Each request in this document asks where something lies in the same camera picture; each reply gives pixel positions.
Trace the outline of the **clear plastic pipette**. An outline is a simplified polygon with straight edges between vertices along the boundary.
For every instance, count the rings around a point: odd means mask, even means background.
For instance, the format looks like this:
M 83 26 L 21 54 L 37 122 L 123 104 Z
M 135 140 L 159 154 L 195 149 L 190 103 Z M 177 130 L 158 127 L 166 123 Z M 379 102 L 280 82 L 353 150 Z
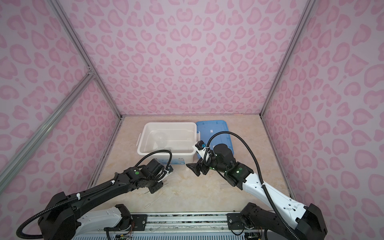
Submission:
M 151 205 L 153 205 L 157 200 L 159 200 L 161 197 L 162 197 L 163 194 L 160 194 L 156 199 L 154 199 L 153 201 L 151 201 L 150 203 L 148 203 L 144 209 L 147 209 L 149 208 Z

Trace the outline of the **white plastic storage bin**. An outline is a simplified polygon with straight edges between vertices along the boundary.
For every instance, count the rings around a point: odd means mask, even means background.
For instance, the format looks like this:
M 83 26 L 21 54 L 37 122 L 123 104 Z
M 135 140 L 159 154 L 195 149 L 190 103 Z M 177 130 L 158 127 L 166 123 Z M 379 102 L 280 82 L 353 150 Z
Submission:
M 152 135 L 164 132 L 168 136 L 168 145 L 164 149 L 156 149 Z M 185 165 L 194 162 L 197 154 L 194 149 L 198 141 L 197 125 L 192 122 L 151 122 L 144 126 L 137 142 L 137 153 L 145 156 L 158 150 L 172 152 L 171 165 Z

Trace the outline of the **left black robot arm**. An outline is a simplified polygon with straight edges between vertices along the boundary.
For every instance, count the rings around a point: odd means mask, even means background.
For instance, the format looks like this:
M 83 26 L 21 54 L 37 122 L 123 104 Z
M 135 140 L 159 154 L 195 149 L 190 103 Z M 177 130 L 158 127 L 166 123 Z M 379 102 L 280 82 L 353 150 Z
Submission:
M 164 167 L 153 159 L 147 165 L 130 167 L 120 174 L 116 173 L 113 179 L 91 189 L 70 195 L 64 192 L 54 195 L 38 220 L 43 239 L 71 240 L 105 228 L 129 229 L 133 220 L 123 204 L 96 212 L 93 209 L 140 188 L 148 188 L 153 194 L 163 186 L 163 179 L 172 172 L 172 166 Z

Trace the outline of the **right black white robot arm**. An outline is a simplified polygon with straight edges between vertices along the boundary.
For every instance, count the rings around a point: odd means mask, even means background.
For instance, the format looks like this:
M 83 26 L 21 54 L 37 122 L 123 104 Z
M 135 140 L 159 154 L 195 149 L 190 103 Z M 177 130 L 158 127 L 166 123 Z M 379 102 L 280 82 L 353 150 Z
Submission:
M 240 212 L 240 220 L 246 229 L 260 227 L 287 240 L 325 239 L 328 230 L 319 207 L 314 204 L 306 206 L 264 182 L 259 174 L 236 161 L 225 144 L 216 145 L 211 150 L 203 141 L 198 141 L 194 149 L 200 159 L 197 163 L 187 164 L 187 167 L 196 176 L 216 171 L 232 187 L 251 194 L 272 208 L 267 211 L 248 203 Z

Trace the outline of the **clear glass beaker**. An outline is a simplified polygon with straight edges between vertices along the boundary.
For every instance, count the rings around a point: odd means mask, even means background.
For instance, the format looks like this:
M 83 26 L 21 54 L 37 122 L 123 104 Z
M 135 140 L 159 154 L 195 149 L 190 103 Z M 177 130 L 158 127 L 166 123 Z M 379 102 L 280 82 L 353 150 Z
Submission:
M 164 132 L 156 131 L 153 133 L 152 138 L 156 149 L 164 149 L 168 145 L 168 136 Z

